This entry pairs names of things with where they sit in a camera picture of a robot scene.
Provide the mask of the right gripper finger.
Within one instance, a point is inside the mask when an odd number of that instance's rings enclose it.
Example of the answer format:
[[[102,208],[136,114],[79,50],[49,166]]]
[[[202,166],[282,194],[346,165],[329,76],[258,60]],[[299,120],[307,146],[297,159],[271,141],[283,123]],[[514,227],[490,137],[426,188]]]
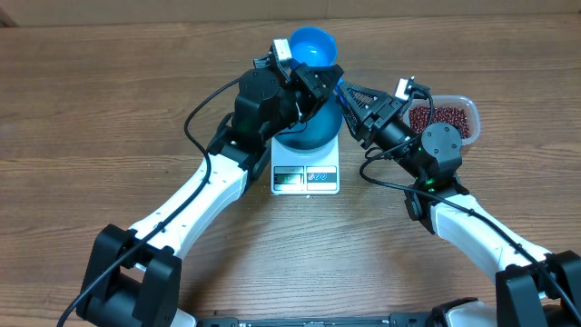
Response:
[[[349,82],[339,86],[339,94],[342,102],[358,114],[376,113],[390,99],[386,92]]]
[[[350,135],[354,139],[362,139],[364,137],[364,132],[362,130],[363,124],[357,113],[348,105],[341,104],[340,110],[348,127]]]

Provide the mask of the blue plastic scoop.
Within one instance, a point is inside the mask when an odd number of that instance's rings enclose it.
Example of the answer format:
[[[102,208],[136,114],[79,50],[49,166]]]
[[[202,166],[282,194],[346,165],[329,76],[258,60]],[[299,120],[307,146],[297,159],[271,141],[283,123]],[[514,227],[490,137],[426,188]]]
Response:
[[[316,26],[296,29],[289,39],[292,55],[290,69],[294,71],[301,64],[309,67],[333,66],[339,50],[335,38]]]

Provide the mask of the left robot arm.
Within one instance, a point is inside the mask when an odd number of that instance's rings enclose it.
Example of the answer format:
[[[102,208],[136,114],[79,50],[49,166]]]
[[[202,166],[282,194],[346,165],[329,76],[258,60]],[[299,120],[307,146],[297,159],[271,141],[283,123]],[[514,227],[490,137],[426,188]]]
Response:
[[[199,149],[202,163],[160,208],[124,230],[96,237],[71,313],[95,326],[195,326],[179,307],[182,261],[203,231],[240,199],[270,160],[270,140],[306,123],[332,97],[342,68],[299,64],[290,71],[256,67],[233,80],[232,112]]]

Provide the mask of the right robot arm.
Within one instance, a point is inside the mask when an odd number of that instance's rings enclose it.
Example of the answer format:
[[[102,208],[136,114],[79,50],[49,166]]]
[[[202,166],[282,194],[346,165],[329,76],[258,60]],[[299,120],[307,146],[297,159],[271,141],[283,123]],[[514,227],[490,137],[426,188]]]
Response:
[[[580,257],[552,253],[489,214],[458,178],[461,131],[429,120],[421,133],[402,120],[417,100],[435,103],[428,87],[402,79],[394,94],[343,82],[338,102],[352,137],[366,151],[367,168],[392,160],[409,173],[402,186],[411,220],[452,243],[494,283],[496,302],[467,297],[435,306],[420,326],[577,326]]]

